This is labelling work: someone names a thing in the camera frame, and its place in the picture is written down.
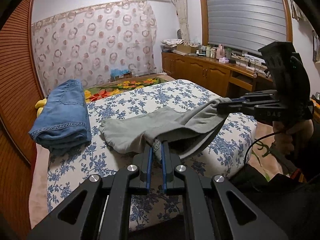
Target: silver bolt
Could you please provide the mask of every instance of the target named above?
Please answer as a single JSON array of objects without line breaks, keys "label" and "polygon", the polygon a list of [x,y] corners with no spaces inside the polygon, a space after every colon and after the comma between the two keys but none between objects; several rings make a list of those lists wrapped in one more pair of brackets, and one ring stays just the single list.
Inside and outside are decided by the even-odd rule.
[{"label": "silver bolt", "polygon": [[97,174],[91,175],[89,180],[91,182],[97,182],[99,180],[99,176]]},{"label": "silver bolt", "polygon": [[214,180],[215,180],[216,182],[221,183],[221,182],[224,181],[224,177],[223,177],[222,175],[216,175],[216,176],[214,176]]},{"label": "silver bolt", "polygon": [[127,170],[128,170],[128,171],[136,171],[137,168],[138,168],[138,167],[137,167],[136,165],[131,164],[131,165],[129,165],[129,166],[127,167]]},{"label": "silver bolt", "polygon": [[177,169],[177,171],[183,172],[183,171],[185,171],[187,168],[186,168],[184,165],[178,165],[178,166],[176,167],[176,169]]}]

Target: jeans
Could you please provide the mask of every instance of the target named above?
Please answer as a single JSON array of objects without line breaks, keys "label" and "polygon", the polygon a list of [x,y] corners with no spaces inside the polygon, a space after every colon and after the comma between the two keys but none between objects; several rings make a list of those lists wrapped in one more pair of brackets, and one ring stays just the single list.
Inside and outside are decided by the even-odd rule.
[{"label": "jeans", "polygon": [[80,81],[69,79],[51,92],[29,134],[36,143],[59,155],[91,141],[88,109]]}]

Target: window blind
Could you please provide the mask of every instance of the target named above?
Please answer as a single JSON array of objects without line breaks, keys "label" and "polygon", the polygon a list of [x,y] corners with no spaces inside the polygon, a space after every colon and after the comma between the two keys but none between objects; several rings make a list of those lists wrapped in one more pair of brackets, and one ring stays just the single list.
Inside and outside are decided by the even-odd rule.
[{"label": "window blind", "polygon": [[207,0],[209,44],[260,54],[273,41],[286,41],[282,0]]}]

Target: floral blanket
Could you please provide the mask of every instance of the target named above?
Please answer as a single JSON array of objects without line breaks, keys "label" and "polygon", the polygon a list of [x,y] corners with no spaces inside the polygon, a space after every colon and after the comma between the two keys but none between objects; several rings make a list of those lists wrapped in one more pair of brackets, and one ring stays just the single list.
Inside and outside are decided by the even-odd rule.
[{"label": "floral blanket", "polygon": [[[92,143],[76,147],[63,156],[50,155],[47,203],[49,212],[92,174],[115,174],[131,164],[132,155],[115,152],[100,137],[104,118],[124,119],[169,106],[179,112],[196,108],[218,95],[187,80],[175,80],[135,89],[88,104]],[[255,137],[257,122],[250,116],[230,114],[219,134],[200,154],[183,160],[198,174],[211,177],[234,175],[244,163],[244,153]],[[147,196],[132,196],[129,229],[142,229],[182,213],[182,197],[162,190],[162,171],[154,163]]]},{"label": "floral blanket", "polygon": [[167,82],[162,78],[146,78],[142,81],[123,81],[117,85],[99,86],[90,88],[84,91],[85,101],[87,103],[97,101],[102,98],[111,97],[120,93],[124,93],[128,90],[134,90],[138,88],[148,87],[151,85],[161,84]]}]

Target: black pants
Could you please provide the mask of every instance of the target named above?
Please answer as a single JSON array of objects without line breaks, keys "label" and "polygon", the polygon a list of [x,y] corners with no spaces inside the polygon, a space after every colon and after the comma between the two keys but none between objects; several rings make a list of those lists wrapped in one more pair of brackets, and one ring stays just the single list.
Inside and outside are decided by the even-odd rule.
[{"label": "black pants", "polygon": [[[320,183],[301,188],[300,183],[280,174],[267,182],[249,165],[246,172],[240,170],[230,181],[282,228],[290,240],[320,239]],[[129,239],[185,239],[183,216],[130,233]]]}]

